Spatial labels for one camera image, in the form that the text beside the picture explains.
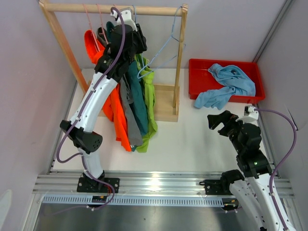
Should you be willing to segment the light blue shorts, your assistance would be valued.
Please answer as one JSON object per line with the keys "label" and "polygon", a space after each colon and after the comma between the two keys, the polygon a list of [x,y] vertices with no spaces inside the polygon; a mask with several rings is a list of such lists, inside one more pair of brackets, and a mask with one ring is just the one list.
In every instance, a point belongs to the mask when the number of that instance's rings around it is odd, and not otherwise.
{"label": "light blue shorts", "polygon": [[194,107],[198,109],[206,107],[221,110],[231,96],[254,97],[256,95],[255,83],[242,69],[235,65],[223,67],[216,63],[210,66],[207,71],[223,87],[201,92],[194,103]]}

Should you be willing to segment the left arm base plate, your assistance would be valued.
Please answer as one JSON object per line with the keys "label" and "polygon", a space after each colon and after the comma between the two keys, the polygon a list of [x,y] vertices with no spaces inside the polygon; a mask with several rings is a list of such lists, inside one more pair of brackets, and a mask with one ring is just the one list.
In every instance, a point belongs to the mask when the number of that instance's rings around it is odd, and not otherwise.
{"label": "left arm base plate", "polygon": [[[119,186],[120,186],[120,179],[119,178],[104,178],[104,182],[110,184],[115,193],[118,193]],[[108,186],[102,183],[99,183],[93,179],[88,177],[79,178],[77,184],[77,192],[79,193],[112,193],[111,189],[108,189]]]}

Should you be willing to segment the teal shorts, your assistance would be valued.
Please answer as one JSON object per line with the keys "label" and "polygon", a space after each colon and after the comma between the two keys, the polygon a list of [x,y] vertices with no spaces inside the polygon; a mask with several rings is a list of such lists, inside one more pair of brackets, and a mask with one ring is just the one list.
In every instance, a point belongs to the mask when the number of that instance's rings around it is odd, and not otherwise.
{"label": "teal shorts", "polygon": [[135,54],[131,53],[132,48],[132,27],[125,25],[126,40],[124,44],[125,60],[129,61],[129,66],[125,71],[125,76],[122,78],[126,81],[131,91],[132,103],[131,110],[135,116],[138,128],[142,136],[148,132],[148,118],[147,109],[144,102],[144,96],[140,81],[138,79],[137,62],[135,61]]}

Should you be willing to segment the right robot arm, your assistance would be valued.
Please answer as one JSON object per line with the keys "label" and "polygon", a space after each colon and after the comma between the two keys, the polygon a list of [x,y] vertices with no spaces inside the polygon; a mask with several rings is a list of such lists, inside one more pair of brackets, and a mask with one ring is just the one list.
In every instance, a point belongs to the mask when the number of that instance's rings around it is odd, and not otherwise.
{"label": "right robot arm", "polygon": [[239,169],[223,172],[219,180],[205,180],[205,192],[235,196],[257,231],[294,231],[274,183],[277,169],[271,168],[260,149],[261,129],[253,123],[258,117],[254,106],[245,107],[243,117],[228,110],[207,116],[210,130],[223,124],[218,133],[235,148]]}

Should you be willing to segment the lime green shorts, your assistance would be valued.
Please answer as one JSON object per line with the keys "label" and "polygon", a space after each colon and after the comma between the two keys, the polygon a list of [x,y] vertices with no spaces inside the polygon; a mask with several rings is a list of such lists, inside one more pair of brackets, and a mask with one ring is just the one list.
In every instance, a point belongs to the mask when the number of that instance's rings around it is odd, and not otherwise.
{"label": "lime green shorts", "polygon": [[155,106],[155,87],[154,87],[154,71],[147,66],[149,60],[142,57],[141,54],[135,56],[137,68],[141,77],[141,88],[144,95],[144,102],[147,109],[148,132],[142,137],[143,144],[136,148],[139,153],[146,153],[150,139],[157,133],[158,125],[154,117]]}

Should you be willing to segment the orange shorts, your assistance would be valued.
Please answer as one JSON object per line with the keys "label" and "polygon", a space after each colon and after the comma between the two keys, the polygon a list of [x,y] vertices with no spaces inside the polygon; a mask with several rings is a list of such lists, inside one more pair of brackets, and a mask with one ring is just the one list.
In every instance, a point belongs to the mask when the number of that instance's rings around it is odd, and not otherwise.
{"label": "orange shorts", "polygon": [[[94,39],[91,30],[85,32],[84,42],[89,59],[93,64],[97,64],[98,59],[105,50],[104,46],[97,39]],[[108,96],[103,106],[103,112],[114,123],[116,140],[121,142],[121,145],[127,152],[131,152],[131,145],[128,140],[128,125],[120,100],[119,90],[120,84],[117,84],[116,88]]]}

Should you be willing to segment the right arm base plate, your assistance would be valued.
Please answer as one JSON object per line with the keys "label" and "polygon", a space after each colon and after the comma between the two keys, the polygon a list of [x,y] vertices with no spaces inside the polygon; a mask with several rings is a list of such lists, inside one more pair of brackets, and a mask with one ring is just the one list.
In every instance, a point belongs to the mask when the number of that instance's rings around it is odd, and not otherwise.
{"label": "right arm base plate", "polygon": [[204,187],[206,195],[230,195],[229,191],[223,189],[221,180],[203,180],[199,185]]}

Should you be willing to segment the grey shorts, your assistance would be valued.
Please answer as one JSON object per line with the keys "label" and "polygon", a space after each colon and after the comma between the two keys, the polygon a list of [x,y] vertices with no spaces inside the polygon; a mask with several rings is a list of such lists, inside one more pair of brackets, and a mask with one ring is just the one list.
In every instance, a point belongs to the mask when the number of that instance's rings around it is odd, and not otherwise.
{"label": "grey shorts", "polygon": [[128,140],[131,145],[131,151],[134,151],[137,146],[140,146],[143,144],[143,141],[142,141],[142,135],[140,133],[137,122],[135,120],[135,116],[130,107],[132,103],[131,91],[126,81],[122,78],[120,79],[120,82],[118,83],[120,84],[120,90],[119,90],[120,100],[122,103],[122,107],[123,107],[127,125],[128,125]]}

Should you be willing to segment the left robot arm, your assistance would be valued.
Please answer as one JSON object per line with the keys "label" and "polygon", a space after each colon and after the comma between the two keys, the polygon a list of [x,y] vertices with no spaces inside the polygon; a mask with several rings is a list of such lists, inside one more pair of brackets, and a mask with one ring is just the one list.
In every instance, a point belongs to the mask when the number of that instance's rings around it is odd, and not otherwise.
{"label": "left robot arm", "polygon": [[78,192],[105,193],[111,185],[104,180],[98,149],[103,137],[94,126],[108,97],[128,72],[136,54],[147,50],[146,38],[139,24],[117,25],[111,31],[110,43],[93,55],[95,68],[92,81],[79,108],[70,120],[62,120],[60,128],[81,156],[84,173],[79,179]]}

